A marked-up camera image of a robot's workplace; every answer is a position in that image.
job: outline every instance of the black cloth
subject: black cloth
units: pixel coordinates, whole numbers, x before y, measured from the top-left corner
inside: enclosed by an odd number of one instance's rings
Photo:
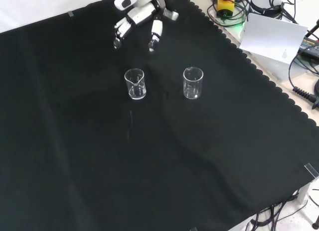
[[[1,231],[226,231],[312,180],[315,123],[194,4],[150,55],[151,22],[113,49],[113,1],[0,35]]]

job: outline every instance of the yellow device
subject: yellow device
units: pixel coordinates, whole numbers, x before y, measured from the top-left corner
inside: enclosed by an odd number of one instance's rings
[[[235,0],[218,0],[217,1],[217,11],[224,16],[232,16],[235,9]]]

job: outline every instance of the white paper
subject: white paper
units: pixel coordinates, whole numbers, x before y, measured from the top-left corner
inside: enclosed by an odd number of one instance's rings
[[[241,49],[286,64],[297,54],[307,31],[307,27],[254,13],[244,29]]]
[[[96,1],[99,0],[0,0],[0,33],[67,13]]]

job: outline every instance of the white table surface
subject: white table surface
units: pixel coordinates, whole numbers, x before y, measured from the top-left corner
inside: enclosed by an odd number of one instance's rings
[[[191,1],[194,2],[197,6],[199,6],[199,8],[203,10],[203,12],[207,15],[206,11],[207,11],[207,8],[212,4],[211,0],[191,0]],[[297,0],[296,21],[299,24],[307,26],[309,29],[311,29],[316,24],[316,21],[319,19],[318,5],[316,5],[318,1],[319,0]],[[288,10],[288,12],[292,12],[293,6],[286,9]],[[232,41],[232,43],[236,44],[237,47],[239,47],[240,44],[234,38],[234,36],[232,36],[223,27],[219,27],[219,28],[223,30],[223,33],[226,34],[227,38],[229,38]],[[277,87],[281,88],[284,93],[288,94],[289,98],[294,100],[296,105],[299,106],[302,109],[302,111],[308,115],[310,119],[314,120],[317,123],[317,126],[319,126],[319,109],[312,110],[312,104],[310,102],[308,102],[306,99],[300,97],[299,95],[297,95],[295,92],[292,91],[292,86],[290,85],[289,81],[279,83],[276,80],[276,78],[272,75],[272,73],[268,71],[267,69],[265,69],[264,67],[262,67],[250,53],[246,53],[246,54],[248,55],[248,58],[252,61],[252,63],[257,66],[257,69],[262,70],[264,75],[269,77],[270,81],[275,82]],[[295,86],[313,94],[314,86],[318,79],[319,79],[319,76],[315,76],[310,72],[306,72],[302,75],[299,75],[293,78],[293,83]]]

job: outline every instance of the wire bundle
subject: wire bundle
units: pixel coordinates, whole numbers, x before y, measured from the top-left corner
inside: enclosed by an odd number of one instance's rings
[[[272,224],[271,225],[271,231],[276,231],[276,227],[277,227],[278,221],[283,220],[283,219],[285,219],[285,218],[287,218],[287,217],[289,217],[291,215],[294,215],[295,213],[297,213],[298,211],[300,211],[301,209],[303,209],[307,205],[308,201],[306,202],[306,204],[304,206],[302,206],[300,209],[295,211],[293,214],[285,216],[285,217],[283,217],[281,219],[279,218],[279,215],[280,215],[281,211],[283,210],[285,204],[287,202],[295,200],[298,197],[298,195],[299,195],[299,192],[297,192],[296,194],[292,195],[291,197],[289,197],[288,199],[284,200],[283,202],[280,202],[280,203],[275,204],[275,205],[271,205],[270,207],[268,207],[268,208],[264,209],[263,211],[257,213],[256,219],[255,220],[251,220],[249,222],[249,223],[251,223],[253,225],[253,228],[251,229],[251,231],[255,231],[257,228],[264,227],[264,226],[266,226],[266,225],[268,225],[270,223]],[[264,213],[266,211],[270,211],[270,217],[267,220],[265,220],[265,221],[262,221],[262,222],[258,221],[260,214],[262,214],[262,213]]]

